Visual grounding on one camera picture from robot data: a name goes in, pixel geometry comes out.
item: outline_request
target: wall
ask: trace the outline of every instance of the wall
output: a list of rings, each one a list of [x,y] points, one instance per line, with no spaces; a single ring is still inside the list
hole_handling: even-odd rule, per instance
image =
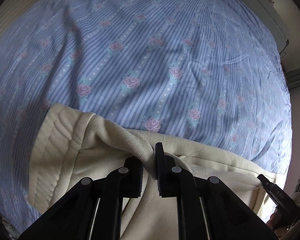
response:
[[[300,176],[300,87],[290,91],[292,115],[292,158],[284,190],[291,195]]]
[[[274,8],[286,22],[289,29],[289,45],[282,62],[287,72],[300,67],[300,11],[292,0],[273,0]]]

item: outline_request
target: wrinkled sheet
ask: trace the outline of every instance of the wrinkled sheet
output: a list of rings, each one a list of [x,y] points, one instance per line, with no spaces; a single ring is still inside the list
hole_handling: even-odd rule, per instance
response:
[[[269,30],[239,0],[40,0],[0,40],[0,212],[19,230],[31,149],[54,103],[187,138],[275,173],[290,97]]]

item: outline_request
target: pink rose pattern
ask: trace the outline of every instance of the pink rose pattern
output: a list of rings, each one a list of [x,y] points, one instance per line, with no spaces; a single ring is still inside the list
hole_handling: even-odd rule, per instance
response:
[[[125,6],[129,6],[129,5],[132,5],[132,2],[131,1],[126,1],[123,3]]]
[[[124,79],[123,83],[130,89],[137,88],[140,86],[140,79],[128,76]]]
[[[214,31],[216,31],[217,29],[215,28],[215,26],[213,26],[212,24],[209,24],[209,29],[212,29]]]
[[[227,108],[228,103],[224,99],[219,100],[219,106],[224,110]]]
[[[92,88],[81,83],[77,86],[76,92],[81,98],[83,98],[91,94]]]
[[[215,49],[217,45],[215,44],[214,41],[208,41],[208,46],[212,49]]]
[[[0,89],[0,97],[3,97],[5,93],[6,93],[6,90],[4,88],[1,88]]]
[[[223,69],[224,69],[224,71],[225,71],[227,74],[230,74],[230,68],[229,68],[228,65],[224,65],[224,66],[223,66]]]
[[[186,44],[189,47],[192,47],[194,44],[193,41],[191,41],[189,39],[183,39],[182,41],[184,42],[184,44]]]
[[[19,55],[19,58],[20,58],[20,59],[23,59],[23,58],[25,58],[26,56],[27,56],[27,53],[24,52],[24,53],[21,53],[21,54]]]
[[[50,39],[41,40],[41,41],[39,42],[40,47],[42,47],[42,48],[46,48],[46,47],[48,46],[49,43],[50,43]]]
[[[101,8],[103,8],[103,4],[94,4],[93,7],[95,9],[101,9]]]
[[[81,54],[82,54],[81,49],[78,49],[72,53],[71,58],[73,60],[77,60],[81,56]]]
[[[149,43],[155,47],[161,47],[163,45],[164,40],[153,37],[149,40]]]
[[[176,22],[176,20],[175,20],[175,19],[172,19],[171,17],[168,17],[167,20],[168,20],[168,22],[170,22],[170,23],[172,23],[172,24]]]
[[[41,26],[41,30],[46,30],[48,27],[50,26],[50,22],[45,22],[42,26]]]
[[[118,42],[112,43],[109,45],[109,48],[113,51],[121,51],[124,48],[124,45]]]
[[[77,29],[78,29],[78,27],[77,27],[76,25],[72,25],[72,26],[69,28],[69,32],[70,32],[70,33],[74,33]]]
[[[238,95],[237,100],[238,100],[239,103],[243,103],[244,102],[244,97],[241,96],[241,95]]]
[[[17,116],[19,117],[20,120],[24,120],[27,117],[27,111],[24,109],[20,109],[17,113]]]
[[[237,135],[237,134],[233,134],[233,135],[231,136],[231,141],[233,141],[234,143],[236,143],[237,140],[238,140],[238,135]]]
[[[99,26],[101,28],[105,28],[105,27],[108,27],[110,25],[111,25],[111,21],[101,21],[101,22],[99,22]]]
[[[253,129],[253,123],[252,123],[252,122],[249,122],[249,123],[248,123],[248,128],[249,128],[249,130],[252,131],[252,129]]]
[[[51,64],[45,64],[45,65],[42,66],[42,71],[44,73],[48,73],[51,69],[52,69],[52,65]]]
[[[180,79],[183,76],[183,71],[176,67],[171,67],[169,71],[175,79]]]
[[[161,128],[161,121],[153,118],[149,118],[145,122],[145,128],[147,131],[158,132]]]
[[[200,118],[200,112],[197,109],[190,109],[188,115],[195,121]]]
[[[202,68],[201,72],[207,77],[211,76],[211,71],[206,68]]]
[[[17,79],[17,86],[18,86],[18,87],[21,87],[22,84],[23,84],[23,78]]]
[[[194,26],[199,26],[199,23],[196,20],[191,20],[190,23]]]
[[[145,19],[147,19],[147,16],[144,15],[144,14],[136,14],[136,15],[135,15],[135,18],[136,18],[138,21],[144,21]]]
[[[47,98],[45,98],[41,104],[41,111],[47,111],[48,109],[50,109],[50,105],[50,101]]]
[[[73,12],[73,9],[69,9],[66,11],[66,15],[69,16]]]

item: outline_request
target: cream towel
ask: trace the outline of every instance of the cream towel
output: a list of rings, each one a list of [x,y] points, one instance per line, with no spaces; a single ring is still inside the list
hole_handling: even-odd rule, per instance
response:
[[[145,167],[142,193],[138,199],[124,201],[121,239],[178,239],[176,199],[162,199],[157,189],[152,149],[156,142],[162,142],[178,166],[194,176],[219,177],[261,218],[271,212],[272,203],[256,176],[262,173],[280,186],[285,181],[284,175],[265,171],[231,152],[173,136],[127,130],[94,113],[55,104],[31,154],[29,203],[44,213],[83,177],[106,177],[133,155]]]

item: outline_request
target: bed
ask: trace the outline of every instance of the bed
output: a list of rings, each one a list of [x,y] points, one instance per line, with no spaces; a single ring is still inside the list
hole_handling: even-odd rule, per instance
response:
[[[27,201],[29,158],[55,103],[286,174],[287,37],[261,18],[242,0],[35,3],[0,34],[2,215],[19,232],[40,216]]]

